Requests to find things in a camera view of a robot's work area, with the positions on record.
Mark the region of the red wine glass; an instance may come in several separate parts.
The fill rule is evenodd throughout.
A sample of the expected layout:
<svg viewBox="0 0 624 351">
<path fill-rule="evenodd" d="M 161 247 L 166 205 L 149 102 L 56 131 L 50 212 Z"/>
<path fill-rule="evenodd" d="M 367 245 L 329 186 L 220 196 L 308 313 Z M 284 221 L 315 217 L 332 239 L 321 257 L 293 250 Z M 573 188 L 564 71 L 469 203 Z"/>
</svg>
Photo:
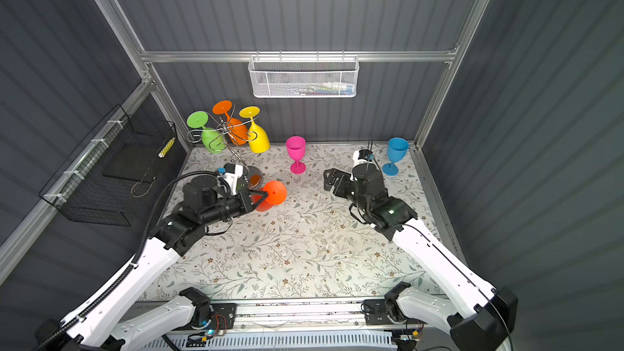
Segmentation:
<svg viewBox="0 0 624 351">
<path fill-rule="evenodd" d="M 256 211 L 258 212 L 268 211 L 274 206 L 282 204 L 288 196 L 288 190 L 286 186 L 279 180 L 269 181 L 262 188 L 262 191 L 266 191 L 269 194 L 269 197 L 264 203 L 260 203 L 258 205 L 258 207 L 256 208 Z"/>
</svg>

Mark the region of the pink wine glass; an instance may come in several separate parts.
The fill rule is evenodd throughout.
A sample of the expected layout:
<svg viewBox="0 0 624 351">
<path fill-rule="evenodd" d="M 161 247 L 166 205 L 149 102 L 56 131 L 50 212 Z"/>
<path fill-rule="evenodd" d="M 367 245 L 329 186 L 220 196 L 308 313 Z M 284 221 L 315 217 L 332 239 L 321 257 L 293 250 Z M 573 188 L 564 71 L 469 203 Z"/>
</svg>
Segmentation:
<svg viewBox="0 0 624 351">
<path fill-rule="evenodd" d="M 303 174 L 306 171 L 306 165 L 302 162 L 306 154 L 306 140 L 301 136 L 291 136 L 286 141 L 286 147 L 289 157 L 293 160 L 290 167 L 291 172 L 295 175 Z"/>
</svg>

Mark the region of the yellow wine glass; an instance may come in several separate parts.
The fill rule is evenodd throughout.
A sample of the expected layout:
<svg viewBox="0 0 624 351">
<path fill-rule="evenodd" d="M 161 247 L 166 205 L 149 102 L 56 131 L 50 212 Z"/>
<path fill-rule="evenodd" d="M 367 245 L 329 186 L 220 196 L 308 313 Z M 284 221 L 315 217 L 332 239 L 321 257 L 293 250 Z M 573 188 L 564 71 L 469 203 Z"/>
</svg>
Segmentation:
<svg viewBox="0 0 624 351">
<path fill-rule="evenodd" d="M 259 107 L 245 107 L 240 110 L 240 117 L 250 122 L 248 130 L 248 143 L 250 149 L 255 154 L 262 154 L 270 149 L 270 141 L 266 131 L 255 122 L 255 118 L 259 115 Z"/>
</svg>

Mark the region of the orange wine glass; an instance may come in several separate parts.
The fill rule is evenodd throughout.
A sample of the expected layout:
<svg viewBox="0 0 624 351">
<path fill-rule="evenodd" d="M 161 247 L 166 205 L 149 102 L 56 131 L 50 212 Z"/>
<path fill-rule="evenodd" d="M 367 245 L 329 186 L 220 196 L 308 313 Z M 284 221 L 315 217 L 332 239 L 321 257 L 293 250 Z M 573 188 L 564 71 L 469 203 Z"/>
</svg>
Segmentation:
<svg viewBox="0 0 624 351">
<path fill-rule="evenodd" d="M 248 139 L 248 128 L 234 114 L 234 105 L 229 100 L 223 100 L 214 104 L 212 112 L 225 118 L 226 137 L 236 146 L 244 146 Z"/>
</svg>

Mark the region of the blue wine glass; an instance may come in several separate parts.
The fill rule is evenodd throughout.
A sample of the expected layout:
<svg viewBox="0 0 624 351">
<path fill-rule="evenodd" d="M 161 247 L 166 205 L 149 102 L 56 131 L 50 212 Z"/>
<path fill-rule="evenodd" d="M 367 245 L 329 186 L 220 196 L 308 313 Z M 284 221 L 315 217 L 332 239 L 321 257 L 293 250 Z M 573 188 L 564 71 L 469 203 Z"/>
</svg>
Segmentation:
<svg viewBox="0 0 624 351">
<path fill-rule="evenodd" d="M 388 163 L 382 167 L 385 175 L 396 176 L 398 174 L 397 163 L 406 156 L 409 147 L 409 142 L 401 137 L 394 137 L 388 141 Z"/>
</svg>

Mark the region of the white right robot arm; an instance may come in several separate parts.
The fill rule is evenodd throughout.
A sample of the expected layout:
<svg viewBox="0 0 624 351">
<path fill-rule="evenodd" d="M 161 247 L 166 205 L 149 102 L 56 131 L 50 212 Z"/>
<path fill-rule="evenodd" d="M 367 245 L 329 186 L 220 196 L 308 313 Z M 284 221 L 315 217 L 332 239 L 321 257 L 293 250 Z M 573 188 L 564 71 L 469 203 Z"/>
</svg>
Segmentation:
<svg viewBox="0 0 624 351">
<path fill-rule="evenodd" d="M 323 188 L 349 200 L 349 214 L 368 224 L 419 262 L 441 288 L 441 300 L 401 281 L 384 296 L 395 323 L 419 320 L 450 335 L 461 350 L 512 350 L 511 333 L 518 299 L 508 288 L 496 289 L 471 271 L 429 231 L 417 213 L 384 186 L 382 173 L 361 164 L 347 173 L 328 169 Z"/>
</svg>

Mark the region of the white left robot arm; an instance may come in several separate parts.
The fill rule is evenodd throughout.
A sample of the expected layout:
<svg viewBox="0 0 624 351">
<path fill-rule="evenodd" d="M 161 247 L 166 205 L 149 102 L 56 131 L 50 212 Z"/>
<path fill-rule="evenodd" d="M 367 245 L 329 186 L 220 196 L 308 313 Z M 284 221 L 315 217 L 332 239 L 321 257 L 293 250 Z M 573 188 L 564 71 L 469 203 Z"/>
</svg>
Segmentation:
<svg viewBox="0 0 624 351">
<path fill-rule="evenodd" d="M 195 243 L 211 236 L 209 227 L 256 211 L 271 199 L 236 173 L 191 172 L 183 201 L 157 224 L 147 224 L 136 253 L 83 304 L 60 321 L 37 329 L 38 350 L 138 350 L 172 330 L 189 327 L 202 340 L 227 329 L 204 292 L 189 287 L 170 302 L 123 321 L 140 295 Z"/>
</svg>

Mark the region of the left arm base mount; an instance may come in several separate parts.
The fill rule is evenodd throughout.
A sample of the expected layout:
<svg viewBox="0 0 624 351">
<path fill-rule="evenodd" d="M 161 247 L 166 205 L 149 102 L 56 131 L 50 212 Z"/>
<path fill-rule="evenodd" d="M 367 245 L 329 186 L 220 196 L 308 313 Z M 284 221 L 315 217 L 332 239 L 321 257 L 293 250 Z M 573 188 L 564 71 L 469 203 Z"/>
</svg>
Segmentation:
<svg viewBox="0 0 624 351">
<path fill-rule="evenodd" d="M 217 330 L 233 329 L 237 316 L 237 304 L 213 302 L 204 292 L 194 287 L 180 291 L 180 297 L 186 298 L 194 308 L 191 319 L 177 330 Z"/>
</svg>

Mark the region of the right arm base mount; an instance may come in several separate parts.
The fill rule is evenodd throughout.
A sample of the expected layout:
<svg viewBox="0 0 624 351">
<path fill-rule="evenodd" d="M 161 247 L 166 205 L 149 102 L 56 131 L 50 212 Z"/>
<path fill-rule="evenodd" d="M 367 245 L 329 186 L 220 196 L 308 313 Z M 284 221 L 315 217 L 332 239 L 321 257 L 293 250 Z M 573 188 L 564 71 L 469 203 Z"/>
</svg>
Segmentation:
<svg viewBox="0 0 624 351">
<path fill-rule="evenodd" d="M 383 325 L 420 325 L 422 322 L 415 318 L 399 317 L 398 314 L 391 314 L 385 304 L 384 299 L 365 299 L 360 310 L 364 314 L 365 322 L 369 326 Z"/>
</svg>

